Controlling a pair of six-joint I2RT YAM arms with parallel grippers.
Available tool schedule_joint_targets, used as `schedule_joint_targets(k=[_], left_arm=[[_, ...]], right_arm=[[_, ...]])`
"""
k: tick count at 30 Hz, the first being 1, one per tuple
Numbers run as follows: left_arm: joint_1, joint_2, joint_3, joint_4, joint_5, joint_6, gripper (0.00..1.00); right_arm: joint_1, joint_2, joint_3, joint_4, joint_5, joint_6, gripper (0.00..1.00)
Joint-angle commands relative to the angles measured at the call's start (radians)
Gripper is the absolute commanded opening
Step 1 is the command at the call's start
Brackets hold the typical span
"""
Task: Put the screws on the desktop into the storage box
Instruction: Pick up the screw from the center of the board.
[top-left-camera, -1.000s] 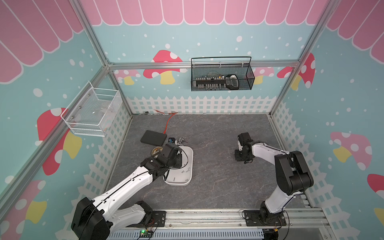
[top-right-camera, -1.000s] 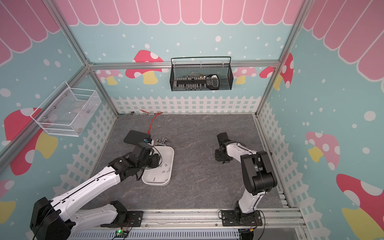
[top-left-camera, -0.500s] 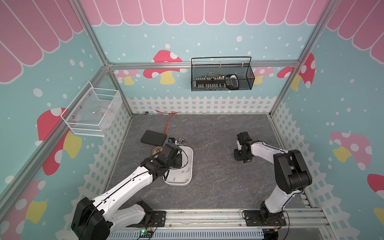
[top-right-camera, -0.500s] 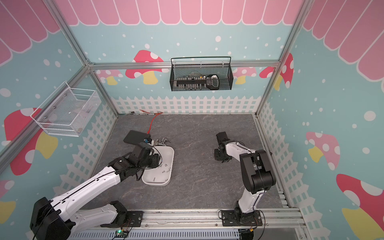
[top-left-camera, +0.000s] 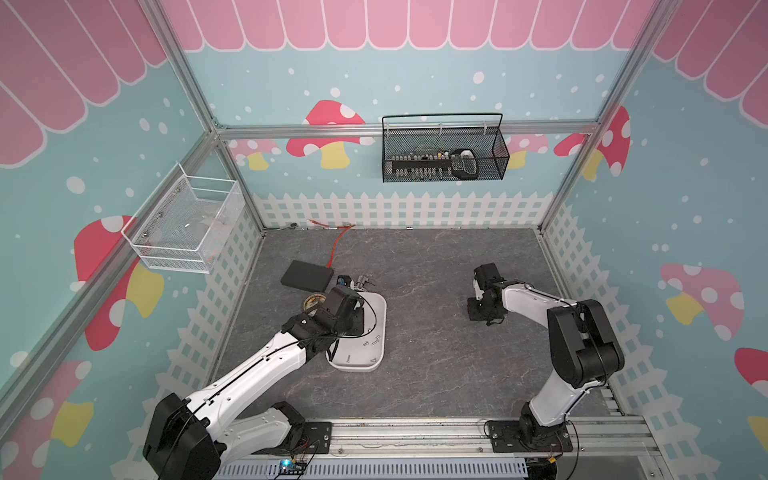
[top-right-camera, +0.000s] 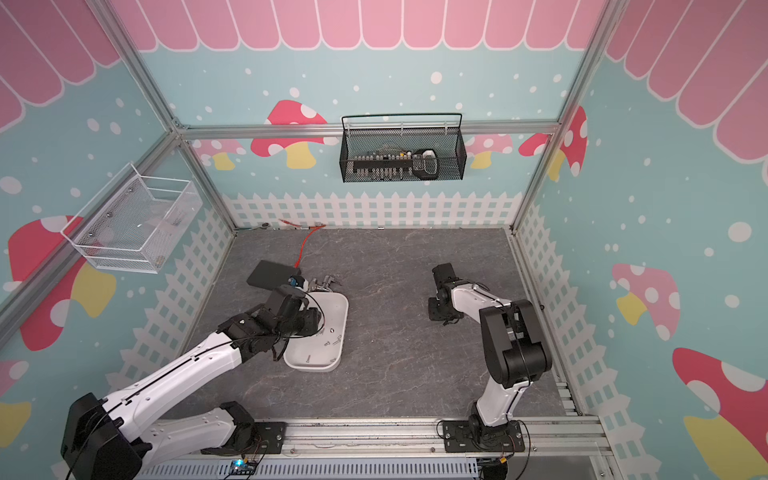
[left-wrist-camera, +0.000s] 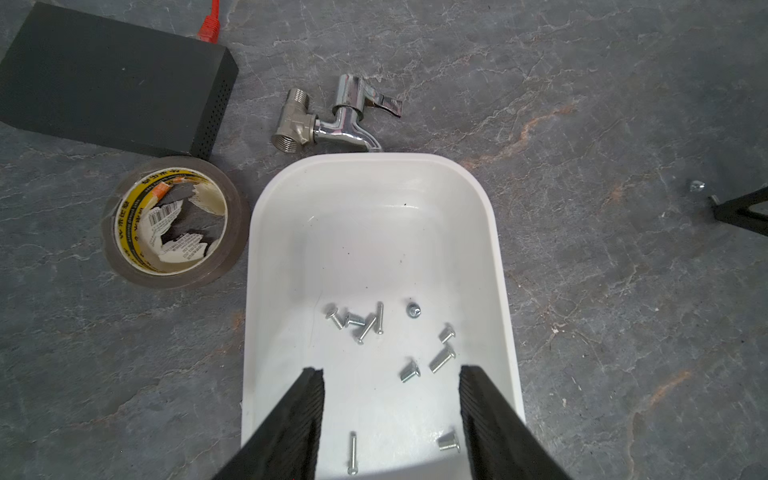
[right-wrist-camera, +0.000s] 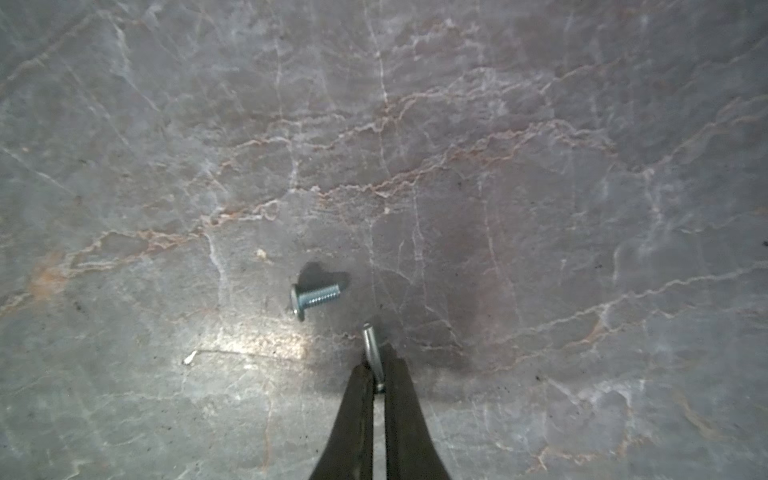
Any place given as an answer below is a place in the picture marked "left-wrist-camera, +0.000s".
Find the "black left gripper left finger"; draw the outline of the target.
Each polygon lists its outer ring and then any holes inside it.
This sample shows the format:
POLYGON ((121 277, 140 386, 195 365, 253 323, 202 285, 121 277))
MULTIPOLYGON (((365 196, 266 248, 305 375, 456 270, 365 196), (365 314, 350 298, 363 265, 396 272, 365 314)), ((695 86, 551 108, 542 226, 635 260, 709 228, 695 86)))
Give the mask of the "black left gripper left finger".
POLYGON ((313 479, 324 401, 323 372, 303 369, 246 444, 214 479, 313 479))

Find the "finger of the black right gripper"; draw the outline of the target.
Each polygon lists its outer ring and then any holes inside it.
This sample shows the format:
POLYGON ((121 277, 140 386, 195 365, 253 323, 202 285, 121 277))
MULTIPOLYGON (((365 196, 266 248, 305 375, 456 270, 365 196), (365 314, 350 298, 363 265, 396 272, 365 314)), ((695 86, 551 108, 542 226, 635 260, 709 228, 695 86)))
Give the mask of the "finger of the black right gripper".
POLYGON ((720 203, 715 195, 710 196, 715 220, 736 226, 762 236, 768 235, 767 215, 752 210, 752 207, 767 201, 768 187, 720 203))

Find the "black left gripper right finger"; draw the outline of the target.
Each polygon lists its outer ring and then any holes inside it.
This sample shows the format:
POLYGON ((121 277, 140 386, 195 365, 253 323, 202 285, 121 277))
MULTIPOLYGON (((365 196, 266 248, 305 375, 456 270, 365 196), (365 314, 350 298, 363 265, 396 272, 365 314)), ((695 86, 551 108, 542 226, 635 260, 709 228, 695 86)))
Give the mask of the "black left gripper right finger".
POLYGON ((459 398, 470 473, 474 479, 569 477, 481 367, 461 367, 459 398))

